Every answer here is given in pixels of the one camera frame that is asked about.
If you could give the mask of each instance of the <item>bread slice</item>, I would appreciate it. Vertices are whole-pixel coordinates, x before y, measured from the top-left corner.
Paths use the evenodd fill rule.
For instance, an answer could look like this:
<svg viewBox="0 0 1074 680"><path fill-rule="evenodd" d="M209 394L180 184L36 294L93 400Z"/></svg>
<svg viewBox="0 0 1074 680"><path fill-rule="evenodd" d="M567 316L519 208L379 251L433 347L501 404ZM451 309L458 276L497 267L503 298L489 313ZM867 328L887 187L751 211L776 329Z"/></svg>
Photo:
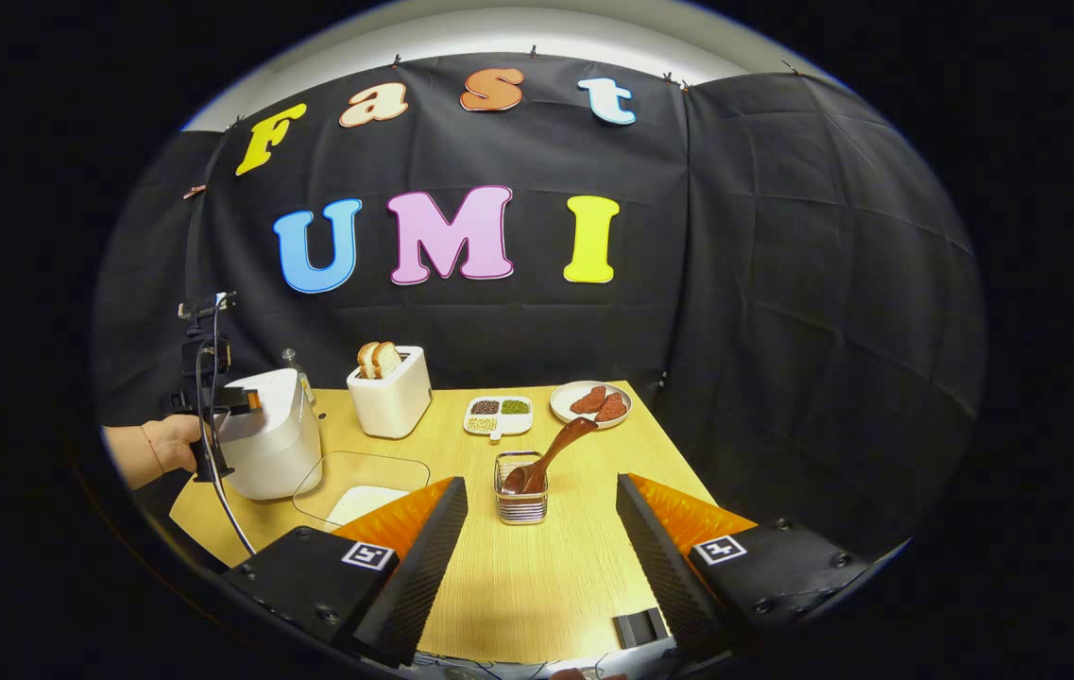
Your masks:
<svg viewBox="0 0 1074 680"><path fill-rule="evenodd" d="M373 379L377 378L377 372L373 368L373 350L377 348L379 343L366 343L360 351L357 352L357 362L360 362L360 378Z"/></svg>
<svg viewBox="0 0 1074 680"><path fill-rule="evenodd" d="M377 372L377 378L386 378L402 364L403 358L393 343L381 343L373 349L373 368Z"/></svg>

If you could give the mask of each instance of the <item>bracelet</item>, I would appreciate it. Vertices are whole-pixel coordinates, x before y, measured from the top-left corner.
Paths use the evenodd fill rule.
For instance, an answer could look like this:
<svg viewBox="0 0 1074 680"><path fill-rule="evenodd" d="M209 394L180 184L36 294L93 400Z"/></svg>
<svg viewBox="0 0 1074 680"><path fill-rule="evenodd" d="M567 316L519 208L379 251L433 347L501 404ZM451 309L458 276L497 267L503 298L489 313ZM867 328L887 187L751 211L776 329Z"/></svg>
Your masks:
<svg viewBox="0 0 1074 680"><path fill-rule="evenodd" d="M146 433L146 426L139 425L137 429L143 431L143 436L146 436L146 443L149 445L149 448L151 448L151 455L155 458L155 462L157 462L160 466L160 473L166 474L166 471L162 469L162 461L158 460L158 452L155 451L155 444L151 443L151 435Z"/></svg>

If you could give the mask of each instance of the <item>white toaster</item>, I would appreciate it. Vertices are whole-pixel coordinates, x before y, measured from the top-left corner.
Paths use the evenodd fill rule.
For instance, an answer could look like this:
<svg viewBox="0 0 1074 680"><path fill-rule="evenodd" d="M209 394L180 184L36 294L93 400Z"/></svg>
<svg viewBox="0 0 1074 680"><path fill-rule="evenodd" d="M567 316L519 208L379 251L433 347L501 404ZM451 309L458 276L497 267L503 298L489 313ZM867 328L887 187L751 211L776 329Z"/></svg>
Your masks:
<svg viewBox="0 0 1074 680"><path fill-rule="evenodd" d="M397 353L403 362L386 378L360 378L360 366L348 374L348 392L364 434L402 439L415 430L432 404L432 381L423 348L398 345Z"/></svg>
<svg viewBox="0 0 1074 680"><path fill-rule="evenodd" d="M262 407L247 415L227 415L218 425L226 464L234 468L226 480L252 501L288 498L316 487L322 478L321 468L310 474L322 459L318 419L297 372L281 367L229 387L259 390Z"/></svg>

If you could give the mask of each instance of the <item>light blue letter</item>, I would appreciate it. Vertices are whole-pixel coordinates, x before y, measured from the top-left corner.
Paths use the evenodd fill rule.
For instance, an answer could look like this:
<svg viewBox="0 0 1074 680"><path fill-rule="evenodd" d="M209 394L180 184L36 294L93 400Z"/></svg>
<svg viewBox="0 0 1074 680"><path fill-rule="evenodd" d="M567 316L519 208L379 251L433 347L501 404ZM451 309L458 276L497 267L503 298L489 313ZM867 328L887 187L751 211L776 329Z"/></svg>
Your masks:
<svg viewBox="0 0 1074 680"><path fill-rule="evenodd" d="M580 81L579 87L589 91L592 111L601 119L613 121L615 125L628 125L637 120L634 112L626 112L620 107L620 100L632 99L632 91L616 87L613 78L592 77L589 81Z"/></svg>
<svg viewBox="0 0 1074 680"><path fill-rule="evenodd" d="M297 211L277 219L272 231L280 237L280 269L286 284L301 293L324 293L343 285L357 267L357 233L352 216L360 212L360 199L345 199L322 207L331 220L334 259L325 269L314 269L306 249L306 228L314 213Z"/></svg>

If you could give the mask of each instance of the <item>black fabric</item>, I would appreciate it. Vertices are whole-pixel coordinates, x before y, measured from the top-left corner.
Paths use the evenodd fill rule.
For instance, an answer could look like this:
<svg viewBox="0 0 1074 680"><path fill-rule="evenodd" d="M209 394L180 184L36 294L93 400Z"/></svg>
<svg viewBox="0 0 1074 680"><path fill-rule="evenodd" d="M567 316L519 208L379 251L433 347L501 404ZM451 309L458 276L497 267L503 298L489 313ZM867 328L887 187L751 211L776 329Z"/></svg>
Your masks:
<svg viewBox="0 0 1074 680"><path fill-rule="evenodd" d="M502 113L460 106L465 78L518 68L524 99ZM619 129L592 113L585 77L613 77L639 117ZM397 119L353 129L338 124L348 99L382 82L407 86ZM267 164L235 176L251 126L304 103ZM232 376L280 365L294 348L317 387L346 387L368 341L419 345L434 388L557 385L628 379L650 404L670 352L686 233L683 96L674 86L620 67L578 59L470 55L381 67L301 91L231 129L208 183L202 269L213 290L238 290L221 327L234 343ZM387 202L427 191L447 219L468 190L503 185L506 252L514 273L473 280L454 271L395 286L396 216ZM606 285L570 284L563 269L575 244L567 199L596 194L620 205L611 220ZM360 199L357 265L328 293L299 293L281 275L272 225L309 211L310 258L333 258L322 207Z"/></svg>
<svg viewBox="0 0 1074 680"><path fill-rule="evenodd" d="M686 112L686 278L654 411L723 506L874 559L938 498L981 400L968 235L850 91L752 74L692 87Z"/></svg>
<svg viewBox="0 0 1074 680"><path fill-rule="evenodd" d="M523 100L469 113L468 74L519 68ZM576 83L614 77L637 121L590 111ZM403 82L410 108L344 129L357 91ZM306 103L264 167L235 176L250 129ZM301 91L218 133L174 139L132 194L101 271L96 336L106 425L151 418L178 380L183 283L238 290L222 313L230 379L294 348L316 387L344 387L367 341L420 345L433 387L628 379L722 506L795 517L863 559L911 536L960 460L985 371L985 310L968 235L942 185L879 113L795 74L688 90L622 67L525 55L408 61ZM188 203L213 174L201 249ZM390 198L427 191L446 218L468 190L509 186L514 274L454 269L418 286L397 266ZM620 203L606 285L570 284L577 194ZM328 293L281 274L273 223L360 199L357 265ZM459 264L464 261L460 256ZM658 387L663 372L666 388Z"/></svg>
<svg viewBox="0 0 1074 680"><path fill-rule="evenodd" d="M217 146L214 146L213 151L209 151L208 163L205 163L205 172L199 177L200 184L195 186L194 189L200 189L200 191L192 192L194 189L188 190L186 197L191 197L190 203L188 203L188 209L190 209L190 216L188 216L188 232L187 232L187 244L185 245L184 255L184 295L185 300L188 302L200 301L200 299L213 295L213 290L205 288L208 280L213 279L213 274L207 269L207 260L204 259L203 254L205 250L205 237L207 233L203 227L201 227L201 220L205 218L205 202L207 202L208 193L204 189L207 188L207 183L209 177L214 174L214 167L217 164L217 159L221 158L222 149L226 147L226 143L230 142L230 134L221 134L217 139Z"/></svg>
<svg viewBox="0 0 1074 680"><path fill-rule="evenodd" d="M97 280L91 367L104 425L161 418L158 394L179 387L188 220L184 194L204 180L216 132L170 139L131 191Z"/></svg>

